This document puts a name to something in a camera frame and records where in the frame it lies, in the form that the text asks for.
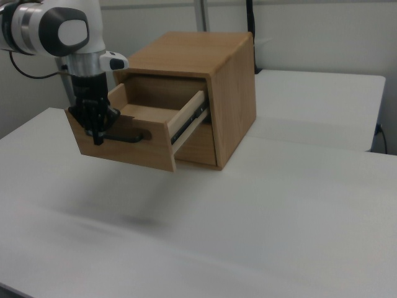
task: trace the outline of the open drawer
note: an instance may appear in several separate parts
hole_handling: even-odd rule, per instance
[[[180,150],[180,160],[216,166],[212,126],[201,124],[210,115],[204,80],[133,75],[109,101],[121,116],[101,146],[66,111],[83,155],[175,171]]]

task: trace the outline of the white table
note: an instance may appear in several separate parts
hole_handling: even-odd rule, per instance
[[[381,76],[262,70],[248,135],[369,151],[384,86]]]
[[[0,282],[36,298],[397,292],[395,156],[245,137],[172,174],[81,156],[49,109],[0,165]]]

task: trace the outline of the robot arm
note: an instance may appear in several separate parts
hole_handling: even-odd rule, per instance
[[[102,144],[120,115],[107,99],[105,71],[128,68],[128,60],[106,51],[98,0],[0,0],[0,24],[0,49],[65,58],[76,96],[69,111]]]

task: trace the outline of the wooden box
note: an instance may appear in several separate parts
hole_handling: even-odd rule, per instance
[[[252,35],[169,32],[129,62],[109,92],[122,113],[112,132],[143,139],[95,146],[67,112],[81,153],[168,171],[175,160],[223,169],[256,118]]]

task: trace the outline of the black cable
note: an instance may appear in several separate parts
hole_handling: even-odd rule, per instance
[[[24,73],[22,70],[19,69],[19,67],[16,65],[15,61],[14,61],[14,57],[12,56],[12,51],[9,51],[10,54],[10,60],[12,65],[14,65],[15,69],[22,75],[30,78],[30,79],[47,79],[47,78],[51,78],[52,76],[56,76],[56,75],[66,75],[66,73],[57,71],[56,73],[52,73],[52,74],[48,74],[46,76],[31,76],[27,73]]]
[[[258,68],[256,66],[256,58],[255,58],[255,17],[254,17],[254,4],[252,0],[246,0],[246,8],[247,8],[247,25],[248,31],[252,33],[252,37],[254,38],[254,71],[255,75],[261,72],[262,68]]]
[[[382,133],[383,135],[383,142],[385,143],[385,154],[387,154],[387,142],[386,142],[386,136],[385,136],[385,132],[383,131],[382,127],[379,128],[379,132]]]

